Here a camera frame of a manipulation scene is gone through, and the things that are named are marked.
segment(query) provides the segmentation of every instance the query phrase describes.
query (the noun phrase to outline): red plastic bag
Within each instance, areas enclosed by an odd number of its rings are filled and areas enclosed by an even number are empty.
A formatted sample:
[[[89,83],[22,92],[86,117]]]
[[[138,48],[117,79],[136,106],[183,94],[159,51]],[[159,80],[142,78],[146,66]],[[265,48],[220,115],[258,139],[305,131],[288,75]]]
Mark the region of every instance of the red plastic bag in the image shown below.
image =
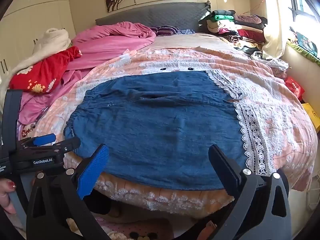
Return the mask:
[[[304,93],[304,89],[299,85],[297,81],[289,76],[284,80],[284,84],[287,86],[287,88],[290,89],[292,93],[295,94],[299,101],[302,101],[302,94]]]

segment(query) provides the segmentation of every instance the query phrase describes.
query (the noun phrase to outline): green fabric trim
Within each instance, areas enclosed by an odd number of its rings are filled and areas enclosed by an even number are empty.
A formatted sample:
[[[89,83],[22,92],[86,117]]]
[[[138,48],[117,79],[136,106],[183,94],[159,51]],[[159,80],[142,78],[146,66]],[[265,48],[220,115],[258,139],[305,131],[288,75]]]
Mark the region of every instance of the green fabric trim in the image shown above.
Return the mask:
[[[210,18],[212,22],[217,22],[219,20],[229,20],[234,21],[235,18],[231,15],[215,15],[214,17]]]
[[[308,59],[311,62],[316,63],[318,66],[320,66],[320,60],[318,58],[316,58],[315,56],[313,56],[310,52],[301,48],[298,44],[287,41],[287,45],[290,46],[291,48],[293,48],[301,56],[305,57],[306,59]]]

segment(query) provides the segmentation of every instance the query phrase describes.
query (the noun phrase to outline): human hand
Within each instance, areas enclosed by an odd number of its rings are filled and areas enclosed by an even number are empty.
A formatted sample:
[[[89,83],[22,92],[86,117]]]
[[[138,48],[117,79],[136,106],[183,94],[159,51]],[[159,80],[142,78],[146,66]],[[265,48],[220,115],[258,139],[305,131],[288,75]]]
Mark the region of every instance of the human hand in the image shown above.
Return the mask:
[[[15,214],[16,211],[12,202],[10,201],[8,193],[14,192],[16,185],[9,179],[0,179],[0,206],[8,213]]]

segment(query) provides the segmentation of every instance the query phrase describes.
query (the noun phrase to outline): wardrobe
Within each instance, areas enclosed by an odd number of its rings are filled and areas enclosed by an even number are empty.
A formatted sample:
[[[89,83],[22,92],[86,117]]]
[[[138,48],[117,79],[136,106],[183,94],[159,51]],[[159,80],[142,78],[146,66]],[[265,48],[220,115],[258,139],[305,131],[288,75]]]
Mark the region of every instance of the wardrobe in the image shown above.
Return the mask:
[[[34,45],[50,28],[76,36],[69,0],[14,0],[0,21],[0,77],[30,57]]]

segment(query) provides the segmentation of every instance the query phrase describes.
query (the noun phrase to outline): window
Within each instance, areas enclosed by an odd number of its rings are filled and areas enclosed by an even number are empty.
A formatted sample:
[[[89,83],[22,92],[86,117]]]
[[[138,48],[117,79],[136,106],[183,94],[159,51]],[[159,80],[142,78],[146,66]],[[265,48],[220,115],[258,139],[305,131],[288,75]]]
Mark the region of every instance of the window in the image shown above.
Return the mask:
[[[308,0],[285,1],[290,11],[290,26],[315,43],[320,51],[320,16],[317,11]]]

